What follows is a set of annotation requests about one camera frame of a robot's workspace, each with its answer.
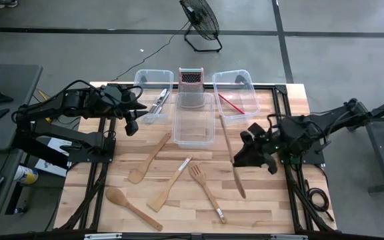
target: wooden fork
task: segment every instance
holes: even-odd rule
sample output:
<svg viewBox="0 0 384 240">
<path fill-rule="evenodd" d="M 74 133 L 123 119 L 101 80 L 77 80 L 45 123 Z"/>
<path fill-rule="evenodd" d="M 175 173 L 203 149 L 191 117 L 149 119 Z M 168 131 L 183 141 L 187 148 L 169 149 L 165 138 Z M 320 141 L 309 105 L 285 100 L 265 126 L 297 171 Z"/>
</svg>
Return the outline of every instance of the wooden fork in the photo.
<svg viewBox="0 0 384 240">
<path fill-rule="evenodd" d="M 210 189 L 207 186 L 207 182 L 205 181 L 204 170 L 201 168 L 199 164 L 190 163 L 189 173 L 194 178 L 194 180 L 196 180 L 204 188 L 204 191 L 207 194 L 208 198 L 210 199 L 210 202 L 213 205 L 214 210 L 216 210 L 217 214 L 219 215 L 221 222 L 226 223 L 227 222 L 226 218 L 222 213 L 219 204 L 216 202 L 216 198 L 214 198 L 213 194 L 210 192 Z"/>
</svg>

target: wooden spatula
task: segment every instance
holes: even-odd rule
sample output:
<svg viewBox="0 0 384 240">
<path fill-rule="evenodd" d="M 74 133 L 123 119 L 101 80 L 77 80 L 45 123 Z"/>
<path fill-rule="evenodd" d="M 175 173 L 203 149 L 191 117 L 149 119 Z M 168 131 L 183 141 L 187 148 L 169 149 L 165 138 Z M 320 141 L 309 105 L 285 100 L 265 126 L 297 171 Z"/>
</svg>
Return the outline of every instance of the wooden spatula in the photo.
<svg viewBox="0 0 384 240">
<path fill-rule="evenodd" d="M 210 189 L 207 186 L 207 182 L 205 181 L 204 170 L 197 163 L 191 163 L 189 164 L 189 173 L 194 178 L 194 180 L 196 180 L 204 188 L 204 191 L 210 199 L 214 210 L 216 210 L 217 214 L 219 215 L 221 222 L 226 223 L 226 218 L 223 215 L 219 204 L 216 202 L 216 198 L 214 198 L 213 194 L 210 192 Z"/>
<path fill-rule="evenodd" d="M 223 128 L 223 133 L 225 134 L 227 150 L 229 152 L 229 158 L 231 159 L 231 163 L 232 163 L 233 178 L 235 180 L 235 184 L 237 185 L 239 194 L 241 194 L 241 196 L 245 199 L 245 198 L 247 198 L 247 196 L 245 194 L 245 190 L 244 190 L 243 184 L 241 182 L 241 179 L 239 178 L 239 174 L 237 172 L 237 169 L 233 167 L 233 163 L 235 162 L 235 160 L 233 159 L 231 142 L 230 142 L 229 138 L 227 138 L 225 120 L 223 119 L 223 116 L 221 116 L 221 115 L 219 116 L 219 118 L 220 118 L 220 121 L 221 121 L 221 126 Z"/>
<path fill-rule="evenodd" d="M 114 187 L 108 188 L 106 190 L 106 198 L 116 205 L 120 205 L 130 209 L 132 212 L 134 212 L 137 216 L 145 220 L 148 224 L 150 224 L 150 226 L 154 227 L 156 230 L 161 231 L 163 229 L 163 226 L 161 224 L 159 224 L 150 216 L 146 215 L 146 213 L 138 210 L 130 202 L 128 202 L 126 196 L 121 190 Z"/>
<path fill-rule="evenodd" d="M 170 139 L 171 133 L 167 133 L 160 140 L 158 145 L 152 150 L 151 154 L 147 159 L 140 164 L 136 169 L 131 170 L 128 180 L 132 183 L 140 183 L 140 181 L 145 177 L 149 164 L 151 164 L 152 159 L 158 154 L 159 150 L 163 148 L 164 144 Z"/>
<path fill-rule="evenodd" d="M 189 161 L 192 159 L 192 155 L 189 155 L 183 164 L 176 170 L 174 175 L 170 178 L 170 180 L 165 184 L 162 192 L 153 199 L 150 199 L 147 202 L 147 205 L 150 206 L 154 211 L 158 212 L 162 206 L 164 205 L 165 201 L 168 198 L 168 193 L 170 192 L 171 186 L 173 186 L 174 182 L 176 182 L 177 178 L 180 176 L 180 173 L 186 168 Z"/>
</svg>

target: gray floor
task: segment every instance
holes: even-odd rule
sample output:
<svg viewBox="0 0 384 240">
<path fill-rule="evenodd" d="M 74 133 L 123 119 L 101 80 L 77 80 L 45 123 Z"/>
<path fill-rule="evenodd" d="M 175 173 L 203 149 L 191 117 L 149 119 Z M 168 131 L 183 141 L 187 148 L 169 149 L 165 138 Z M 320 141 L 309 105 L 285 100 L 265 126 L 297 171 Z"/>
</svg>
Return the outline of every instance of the gray floor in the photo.
<svg viewBox="0 0 384 240">
<path fill-rule="evenodd" d="M 276 30 L 269 0 L 208 0 L 222 30 Z M 384 0 L 278 0 L 286 31 L 384 32 Z M 175 0 L 22 0 L 0 10 L 0 26 L 104 29 L 179 29 L 186 22 Z M 81 35 L 0 33 L 0 62 L 39 64 L 39 87 L 54 94 L 75 79 L 108 80 L 165 44 L 170 35 Z M 285 83 L 278 37 L 222 35 L 223 50 L 194 53 L 174 37 L 138 69 L 204 67 L 214 72 L 246 69 L 254 82 Z M 200 47 L 214 43 L 192 36 Z M 312 111 L 340 106 L 352 97 L 372 109 L 384 102 L 384 38 L 286 38 L 295 83 L 304 83 Z M 345 233 L 384 237 L 384 193 L 367 133 L 339 131 L 324 150 L 337 226 Z M 63 181 L 33 189 L 31 210 L 4 217 L 0 234 L 42 231 L 59 198 Z"/>
</svg>

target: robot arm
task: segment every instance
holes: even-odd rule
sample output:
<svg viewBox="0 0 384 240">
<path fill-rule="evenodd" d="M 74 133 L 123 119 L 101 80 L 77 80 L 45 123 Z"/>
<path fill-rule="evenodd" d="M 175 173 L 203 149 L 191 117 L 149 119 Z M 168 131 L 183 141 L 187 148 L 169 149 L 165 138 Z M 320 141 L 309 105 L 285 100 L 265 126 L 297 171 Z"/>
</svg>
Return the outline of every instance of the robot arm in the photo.
<svg viewBox="0 0 384 240">
<path fill-rule="evenodd" d="M 108 84 L 99 88 L 89 87 L 84 89 L 66 89 L 42 103 L 22 105 L 14 114 L 17 127 L 29 126 L 31 121 L 56 118 L 61 115 L 66 117 L 125 118 L 125 127 L 128 136 L 132 136 L 138 126 L 135 120 L 147 111 L 146 106 L 137 102 L 140 96 L 135 96 L 131 88 L 121 84 Z"/>
<path fill-rule="evenodd" d="M 279 153 L 284 159 L 284 164 L 291 164 L 295 159 L 305 154 L 315 142 L 324 139 L 320 149 L 330 144 L 328 136 L 343 128 L 355 129 L 366 125 L 372 117 L 384 115 L 384 105 L 368 112 L 365 106 L 356 99 L 344 103 L 342 107 L 326 111 L 323 114 L 311 114 L 308 116 L 276 116 L 282 118 L 279 124 L 272 126 L 265 131 L 258 124 L 254 123 L 248 131 L 241 133 L 244 143 L 242 149 L 234 157 L 234 167 L 257 166 L 266 163 L 269 165 L 269 172 L 275 174 L 277 166 L 271 154 Z"/>
<path fill-rule="evenodd" d="M 68 89 L 77 82 L 82 82 L 90 87 Z M 78 80 L 42 103 L 22 105 L 11 116 L 17 124 L 13 147 L 22 149 L 26 153 L 66 169 L 67 156 L 36 140 L 40 136 L 55 137 L 73 143 L 72 146 L 61 147 L 69 152 L 69 161 L 110 163 L 115 150 L 115 137 L 105 137 L 102 131 L 80 133 L 52 125 L 45 119 L 61 115 L 67 117 L 81 116 L 86 119 L 112 119 L 116 117 L 125 119 L 127 122 L 125 132 L 128 136 L 132 136 L 139 129 L 135 120 L 147 113 L 147 111 L 140 111 L 146 109 L 146 106 L 137 102 L 141 92 L 136 96 L 131 91 L 133 88 L 140 87 L 108 84 L 96 88 L 82 80 Z"/>
</svg>

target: red cheese grater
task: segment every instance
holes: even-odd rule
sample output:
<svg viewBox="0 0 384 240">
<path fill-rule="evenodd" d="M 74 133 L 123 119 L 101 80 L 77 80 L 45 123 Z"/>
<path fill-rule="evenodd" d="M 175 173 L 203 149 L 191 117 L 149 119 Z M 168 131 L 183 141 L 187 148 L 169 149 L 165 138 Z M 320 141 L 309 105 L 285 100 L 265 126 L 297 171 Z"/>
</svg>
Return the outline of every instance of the red cheese grater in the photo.
<svg viewBox="0 0 384 240">
<path fill-rule="evenodd" d="M 182 95 L 182 107 L 200 107 L 205 104 L 204 93 L 204 68 L 182 69 L 179 68 L 179 93 Z"/>
</svg>

